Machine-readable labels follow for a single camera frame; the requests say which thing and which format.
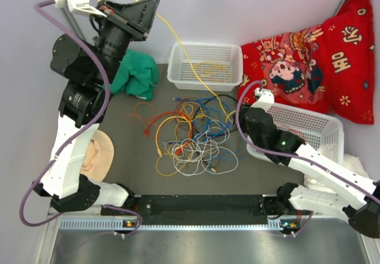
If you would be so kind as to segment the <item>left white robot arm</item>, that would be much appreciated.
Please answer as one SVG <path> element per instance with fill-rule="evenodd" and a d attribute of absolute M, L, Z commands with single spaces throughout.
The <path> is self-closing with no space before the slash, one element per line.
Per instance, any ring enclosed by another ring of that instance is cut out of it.
<path fill-rule="evenodd" d="M 120 183 L 97 182 L 81 172 L 90 141 L 102 123 L 113 81 L 132 41 L 146 40 L 160 0 L 119 4 L 101 0 L 89 7 L 99 25 L 93 44 L 66 27 L 52 49 L 51 69 L 67 79 L 58 107 L 58 131 L 47 171 L 34 182 L 34 191 L 50 198 L 58 212 L 101 206 L 102 213 L 129 214 L 134 193 Z"/>

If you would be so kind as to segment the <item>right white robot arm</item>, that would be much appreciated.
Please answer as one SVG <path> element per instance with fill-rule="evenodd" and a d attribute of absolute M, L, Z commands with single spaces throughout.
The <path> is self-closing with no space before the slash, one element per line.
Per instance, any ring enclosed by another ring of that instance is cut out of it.
<path fill-rule="evenodd" d="M 284 214 L 311 211 L 338 218 L 358 233 L 379 238 L 379 183 L 320 154 L 304 139 L 279 130 L 260 107 L 237 107 L 236 126 L 251 147 L 275 164 L 299 171 L 328 187 L 329 192 L 290 183 L 280 188 L 277 207 Z"/>

